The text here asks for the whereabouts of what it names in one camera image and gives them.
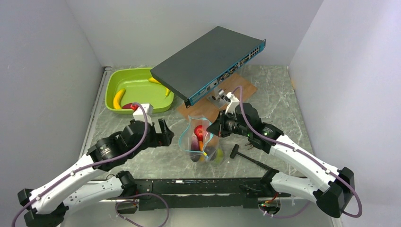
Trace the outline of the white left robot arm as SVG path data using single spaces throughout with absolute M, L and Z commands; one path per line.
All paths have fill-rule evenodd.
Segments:
M 88 185 L 94 178 L 125 164 L 148 148 L 170 146 L 174 133 L 164 119 L 159 119 L 161 132 L 153 122 L 131 120 L 122 131 L 100 139 L 73 166 L 37 189 L 22 189 L 18 200 L 28 227 L 56 227 L 71 214 L 103 199 L 131 198 L 138 193 L 137 184 L 129 171 Z

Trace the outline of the purple toy eggplant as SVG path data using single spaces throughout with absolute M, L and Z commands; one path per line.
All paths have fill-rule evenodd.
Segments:
M 192 162 L 198 162 L 201 157 L 199 142 L 196 137 L 192 138 L 189 157 Z

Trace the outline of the red toy apple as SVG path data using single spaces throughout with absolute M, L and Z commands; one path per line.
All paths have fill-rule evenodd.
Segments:
M 205 132 L 202 125 L 198 125 L 195 127 L 193 133 L 197 137 L 198 141 L 203 141 L 205 138 Z

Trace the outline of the clear zip top bag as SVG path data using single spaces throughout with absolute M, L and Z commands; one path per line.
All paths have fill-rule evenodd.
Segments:
M 189 116 L 188 120 L 188 126 L 178 140 L 179 148 L 192 162 L 221 163 L 225 154 L 219 137 L 206 131 L 211 121 L 204 116 Z

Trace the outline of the orange toy mango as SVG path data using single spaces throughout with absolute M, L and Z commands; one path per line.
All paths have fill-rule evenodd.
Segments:
M 205 161 L 205 155 L 203 152 L 203 142 L 201 140 L 198 141 L 199 144 L 199 149 L 200 149 L 200 153 L 198 154 L 199 157 L 199 162 L 204 162 Z

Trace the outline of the green toy pear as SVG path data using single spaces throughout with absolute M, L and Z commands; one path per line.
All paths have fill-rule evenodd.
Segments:
M 223 160 L 224 160 L 224 152 L 221 148 L 218 148 L 217 151 L 215 152 L 214 162 L 221 163 Z

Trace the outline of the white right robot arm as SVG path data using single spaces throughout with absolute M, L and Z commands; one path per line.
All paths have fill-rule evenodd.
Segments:
M 260 179 L 264 195 L 286 193 L 301 197 L 315 203 L 333 218 L 342 214 L 353 218 L 362 215 L 352 170 L 338 169 L 308 153 L 282 130 L 262 122 L 257 110 L 249 103 L 237 106 L 233 113 L 220 111 L 207 132 L 221 138 L 232 134 L 244 136 L 254 148 L 287 162 L 304 175 L 294 177 L 269 167 Z

